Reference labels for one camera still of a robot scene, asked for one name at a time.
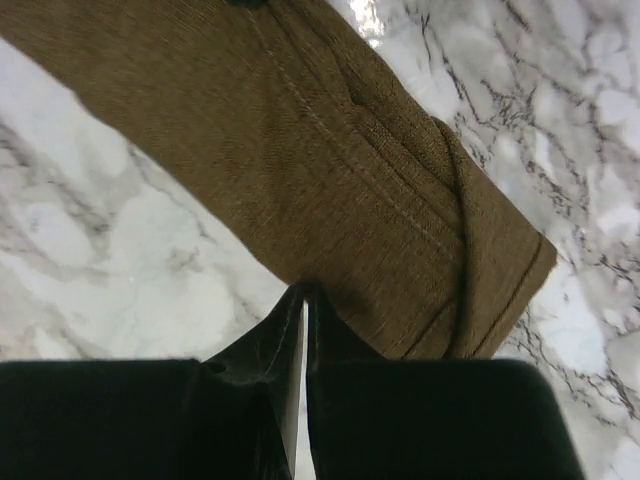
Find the brown fabric napkin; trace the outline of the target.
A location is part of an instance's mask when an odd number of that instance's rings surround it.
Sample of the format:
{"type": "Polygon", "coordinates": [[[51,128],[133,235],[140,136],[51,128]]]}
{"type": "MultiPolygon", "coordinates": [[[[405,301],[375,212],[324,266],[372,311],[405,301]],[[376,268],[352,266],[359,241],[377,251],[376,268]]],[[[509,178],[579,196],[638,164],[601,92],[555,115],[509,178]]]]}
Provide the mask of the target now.
{"type": "Polygon", "coordinates": [[[553,245],[324,1],[5,1],[1,34],[389,358],[487,358],[553,245]]]}

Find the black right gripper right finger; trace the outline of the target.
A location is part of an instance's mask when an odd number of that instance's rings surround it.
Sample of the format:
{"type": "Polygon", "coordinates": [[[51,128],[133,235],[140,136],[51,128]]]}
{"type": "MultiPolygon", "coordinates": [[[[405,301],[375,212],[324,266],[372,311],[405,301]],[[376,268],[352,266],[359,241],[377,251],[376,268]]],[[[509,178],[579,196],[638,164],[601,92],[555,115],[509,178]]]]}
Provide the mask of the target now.
{"type": "Polygon", "coordinates": [[[324,289],[308,291],[308,431],[318,479],[388,479],[388,364],[338,315],[324,289]]]}

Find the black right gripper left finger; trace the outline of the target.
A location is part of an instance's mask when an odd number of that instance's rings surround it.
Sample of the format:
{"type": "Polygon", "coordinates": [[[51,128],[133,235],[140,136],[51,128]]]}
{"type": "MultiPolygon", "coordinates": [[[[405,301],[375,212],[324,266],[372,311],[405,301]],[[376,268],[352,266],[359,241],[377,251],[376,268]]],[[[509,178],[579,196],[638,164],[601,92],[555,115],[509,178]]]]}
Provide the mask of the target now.
{"type": "Polygon", "coordinates": [[[294,477],[303,307],[302,288],[287,288],[261,322],[203,362],[215,400],[207,441],[222,479],[294,477]]]}

